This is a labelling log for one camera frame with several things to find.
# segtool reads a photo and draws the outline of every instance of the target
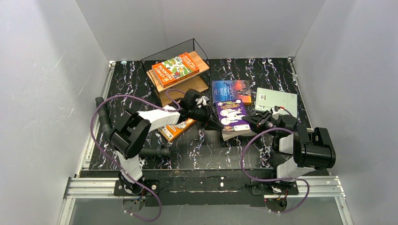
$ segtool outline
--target table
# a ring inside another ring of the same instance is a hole
[[[308,115],[301,98],[295,76],[290,63],[285,58],[258,59],[213,59],[209,60],[212,80],[250,80],[253,102],[257,87],[279,90],[298,95],[298,119],[300,124],[311,128]],[[139,61],[128,61],[127,64],[116,62],[108,97],[118,94],[129,94],[156,103],[154,93],[147,84],[146,74]],[[135,111],[151,110],[152,108],[130,99],[114,99],[108,105],[111,123],[128,108]],[[246,108],[248,114],[254,114],[254,103]],[[102,140],[99,132],[98,141],[111,155],[116,153]],[[148,134],[145,147],[157,147],[160,144],[170,146],[170,159],[142,158],[143,170],[151,169],[239,169],[239,160],[243,148],[251,137],[236,137],[224,142],[217,131],[200,129],[195,123],[172,143],[155,130]],[[247,167],[275,167],[288,159],[287,156],[275,154],[270,147],[272,138],[265,135],[261,140],[249,147],[245,162]],[[98,149],[94,149],[90,170],[116,170]]]

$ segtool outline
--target metal frame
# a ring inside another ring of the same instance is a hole
[[[289,63],[292,68],[292,73],[296,78],[298,90],[301,93],[299,80],[296,74],[296,70],[294,69],[293,61],[289,58]],[[107,75],[106,82],[104,84],[104,88],[102,90],[101,96],[106,98],[109,91],[109,85],[113,76],[115,62],[109,62],[109,73]],[[95,129],[97,132],[99,129],[98,119],[94,122]],[[75,201],[77,198],[99,198],[99,199],[108,199],[108,198],[120,198],[120,199],[136,199],[136,196],[114,196],[114,188],[115,183],[118,178],[80,178],[80,172],[82,170],[88,169],[90,165],[90,160],[92,157],[92,152],[94,149],[94,141],[91,139],[90,134],[88,135],[85,149],[82,154],[82,158],[80,160],[76,178],[70,178],[68,181],[67,188],[65,190],[64,202],[62,205],[62,211],[60,215],[60,219],[58,221],[58,225],[68,225],[70,224],[70,220],[72,217],[73,209],[75,206]],[[341,186],[340,180],[338,176],[305,176],[301,177],[306,179],[310,184],[310,193],[308,197],[334,197],[336,200],[336,205],[340,213],[341,220],[344,225],[352,225],[352,219],[350,213],[348,211],[347,204],[345,202],[345,193]],[[297,181],[298,186],[298,195],[289,195],[288,198],[302,198],[304,197],[307,187],[306,184],[302,181]],[[274,198],[274,195],[264,195],[264,198]]]

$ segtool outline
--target marble tabletop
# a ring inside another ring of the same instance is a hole
[[[214,59],[209,60],[209,65],[212,80],[249,80],[253,102],[256,99],[257,87],[297,94],[299,122],[310,128],[308,115],[287,59]],[[129,94],[156,103],[155,93],[151,91],[145,76],[139,61],[128,61],[124,65],[117,62],[109,86],[108,97]],[[152,109],[138,101],[113,99],[107,107],[111,123],[113,124],[115,119],[128,108],[135,111]],[[246,111],[248,114],[254,114],[254,103],[247,106]],[[101,132],[97,139],[108,154],[117,159],[116,153],[103,141]],[[160,132],[155,130],[148,134],[144,146],[170,146],[171,157],[170,159],[142,158],[140,163],[143,169],[238,169],[240,168],[241,152],[250,139],[251,137],[240,136],[224,142],[219,132],[203,130],[198,122],[172,143],[168,143]],[[265,135],[249,146],[245,155],[246,167],[269,168],[286,161],[286,156],[275,154],[272,151],[271,143],[271,136]],[[116,166],[95,148],[89,169],[116,170]]]

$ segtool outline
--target black cylinder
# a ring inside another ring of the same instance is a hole
[[[104,98],[96,97],[95,102],[98,107],[102,102],[104,102]],[[109,134],[112,130],[112,127],[111,127],[111,121],[109,120],[109,117],[108,117],[106,104],[101,106],[101,108],[98,110],[98,120],[99,120],[99,124],[101,126],[101,130],[104,133],[104,137],[106,138],[106,140],[109,140]]]
[[[169,158],[170,157],[170,147],[164,147],[163,145],[157,148],[142,148],[138,154],[140,157],[150,157],[150,158]]]

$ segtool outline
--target wooden board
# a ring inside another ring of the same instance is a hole
[[[201,74],[201,73],[203,73],[203,72],[209,70],[209,66],[203,61],[203,59],[202,59],[195,51],[190,52],[190,53],[189,53],[189,56],[192,58],[192,60],[195,62],[195,64],[199,67],[199,72],[198,72],[197,74],[195,74],[195,75],[192,75],[192,76],[186,78],[185,80],[182,80],[182,81],[180,81],[180,82],[177,82],[177,83],[175,83],[175,84],[172,84],[172,85],[169,86],[169,87],[166,87],[166,88],[163,88],[163,87],[162,87],[161,83],[159,82],[159,80],[158,80],[158,78],[156,77],[156,75],[155,75],[155,73],[153,72],[153,70],[149,70],[149,71],[146,73],[146,74],[148,75],[148,77],[151,79],[151,81],[155,84],[155,86],[156,86],[156,88],[158,89],[158,92],[159,92],[159,93],[166,92],[167,89],[175,88],[176,86],[178,86],[178,85],[180,85],[180,84],[182,84],[182,83],[184,83],[184,82],[191,81],[191,80],[193,80],[195,77],[198,77],[199,74]]]
[[[190,79],[189,82],[184,82],[181,83],[177,86],[173,86],[174,89],[177,90],[181,90],[183,92],[186,92],[188,89],[193,88],[199,92],[204,92],[207,89],[209,89],[209,87],[206,85],[206,83],[202,80],[202,78],[200,78],[200,76],[196,76],[193,79]],[[178,92],[178,91],[169,91],[168,93],[170,95],[170,97],[172,97],[173,99],[177,99],[177,98],[182,98],[184,97],[184,94]],[[159,97],[161,99],[161,105],[162,107],[168,105],[171,103],[171,100],[166,96],[166,92],[163,93],[159,93]]]

